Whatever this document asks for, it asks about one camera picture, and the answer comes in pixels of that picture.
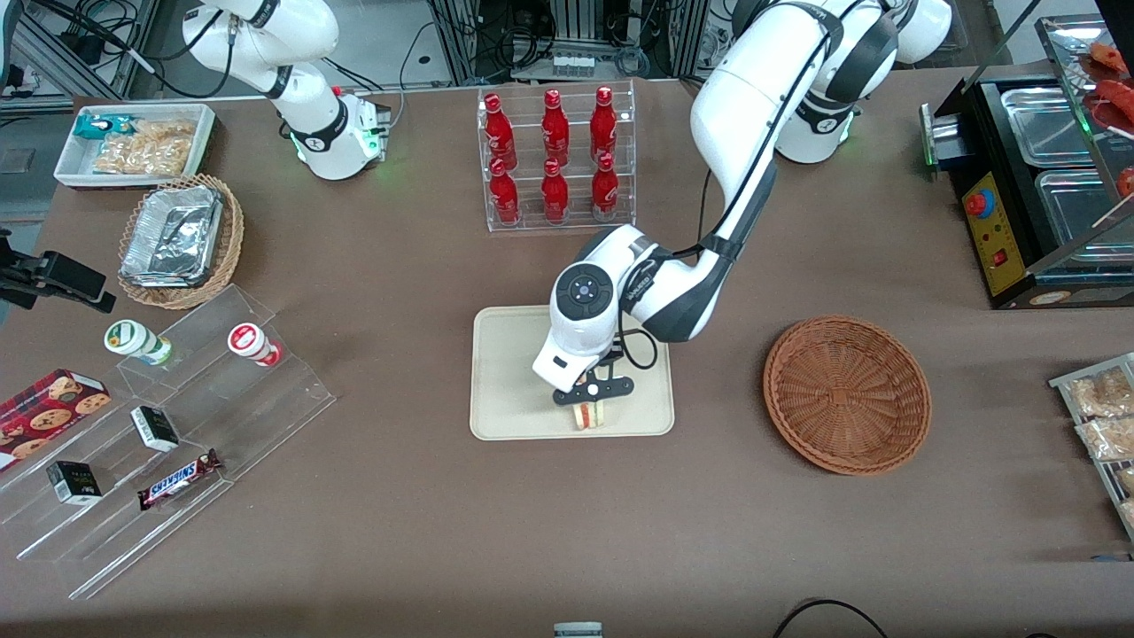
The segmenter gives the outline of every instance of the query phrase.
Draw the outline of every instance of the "cookie box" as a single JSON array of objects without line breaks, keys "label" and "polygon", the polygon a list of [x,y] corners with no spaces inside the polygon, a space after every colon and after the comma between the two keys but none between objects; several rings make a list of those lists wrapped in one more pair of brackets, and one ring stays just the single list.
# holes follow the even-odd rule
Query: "cookie box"
[{"label": "cookie box", "polygon": [[0,403],[0,473],[108,403],[105,386],[62,369]]}]

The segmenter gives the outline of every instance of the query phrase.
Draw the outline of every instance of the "empty round basket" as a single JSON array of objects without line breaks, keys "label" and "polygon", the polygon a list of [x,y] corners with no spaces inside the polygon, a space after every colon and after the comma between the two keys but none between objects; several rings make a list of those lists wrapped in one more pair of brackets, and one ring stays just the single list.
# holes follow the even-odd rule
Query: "empty round basket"
[{"label": "empty round basket", "polygon": [[[209,279],[196,288],[144,288],[127,283],[121,274],[118,275],[118,283],[122,286],[126,295],[138,303],[146,305],[158,305],[166,309],[187,309],[211,299],[220,294],[232,279],[236,270],[236,262],[240,258],[240,241],[244,240],[244,212],[240,210],[240,202],[236,201],[232,190],[223,181],[209,175],[194,175],[183,177],[158,186],[160,189],[189,188],[193,186],[209,186],[215,188],[225,196],[225,209],[221,212],[221,224],[217,230],[217,247],[213,250],[212,273]],[[126,222],[126,230],[118,246],[118,257],[126,256],[126,248],[130,245],[130,237],[134,236],[134,224],[137,223],[138,213],[142,211],[142,202],[134,206],[134,214]]]},{"label": "empty round basket", "polygon": [[788,329],[764,364],[764,402],[776,428],[812,463],[879,475],[925,441],[929,385],[889,333],[828,314]]}]

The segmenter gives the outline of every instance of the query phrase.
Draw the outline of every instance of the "brown table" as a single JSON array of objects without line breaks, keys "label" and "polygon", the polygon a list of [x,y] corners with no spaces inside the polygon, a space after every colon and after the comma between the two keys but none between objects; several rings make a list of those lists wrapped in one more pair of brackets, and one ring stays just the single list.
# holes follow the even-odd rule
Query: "brown table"
[{"label": "brown table", "polygon": [[[835,158],[780,162],[712,323],[671,349],[676,426],[644,440],[468,432],[473,316],[544,301],[584,240],[489,236],[474,133],[443,133],[472,125],[474,91],[413,94],[390,159],[345,182],[296,161],[268,102],[214,103],[208,170],[247,215],[235,280],[341,399],[93,601],[5,552],[0,636],[539,637],[595,619],[611,638],[762,637],[811,596],[891,636],[1131,635],[1134,565],[1085,562],[1123,533],[1044,383],[1129,351],[1131,311],[988,308],[953,193],[919,169],[916,108],[958,77],[895,73]],[[640,226],[686,245],[705,170],[692,97],[637,87]],[[113,272],[137,197],[59,188],[40,247]],[[771,342],[829,312],[890,330],[925,371],[933,426],[898,471],[819,470],[764,412]],[[112,317],[179,315],[16,309],[0,395],[113,366]],[[790,636],[869,635],[807,613]]]}]

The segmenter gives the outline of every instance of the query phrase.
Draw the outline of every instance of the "packaged bread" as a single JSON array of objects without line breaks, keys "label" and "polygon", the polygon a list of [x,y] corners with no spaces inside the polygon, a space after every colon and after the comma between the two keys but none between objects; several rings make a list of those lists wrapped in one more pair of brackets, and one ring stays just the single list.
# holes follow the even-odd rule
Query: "packaged bread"
[{"label": "packaged bread", "polygon": [[1075,428],[1098,461],[1134,459],[1134,417],[1094,419]]},{"label": "packaged bread", "polygon": [[1123,490],[1126,494],[1134,496],[1134,468],[1126,468],[1125,470],[1119,470],[1118,483],[1122,484]]},{"label": "packaged bread", "polygon": [[94,170],[116,175],[177,176],[185,170],[196,125],[187,119],[136,119],[134,131],[109,133]]},{"label": "packaged bread", "polygon": [[1086,418],[1134,415],[1134,390],[1117,367],[1070,382],[1067,393]]}]

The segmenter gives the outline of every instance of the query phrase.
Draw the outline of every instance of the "red bottle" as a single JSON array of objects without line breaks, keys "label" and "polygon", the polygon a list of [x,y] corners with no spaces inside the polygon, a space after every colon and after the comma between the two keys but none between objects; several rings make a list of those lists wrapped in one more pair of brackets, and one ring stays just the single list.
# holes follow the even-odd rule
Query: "red bottle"
[{"label": "red bottle", "polygon": [[543,147],[549,158],[564,167],[570,152],[570,125],[560,102],[559,92],[555,88],[543,94]]},{"label": "red bottle", "polygon": [[559,160],[548,158],[543,162],[543,215],[548,223],[562,226],[567,221],[567,180],[559,175]]},{"label": "red bottle", "polygon": [[599,221],[610,221],[615,218],[615,205],[618,203],[618,176],[615,175],[615,155],[610,151],[599,152],[599,170],[591,179],[591,198],[594,202],[591,212]]},{"label": "red bottle", "polygon": [[503,160],[505,170],[516,168],[516,137],[511,133],[508,116],[500,110],[500,95],[489,93],[484,96],[484,110],[489,111],[484,122],[484,133],[489,137],[489,151],[493,158]]},{"label": "red bottle", "polygon": [[600,86],[594,92],[594,112],[591,113],[591,159],[595,163],[599,161],[599,153],[607,151],[615,153],[615,125],[618,124],[618,116],[615,114],[615,92],[609,86]]},{"label": "red bottle", "polygon": [[489,192],[492,193],[492,205],[497,209],[497,218],[503,226],[519,223],[519,196],[516,194],[516,182],[508,175],[503,159],[492,158],[489,162]]}]

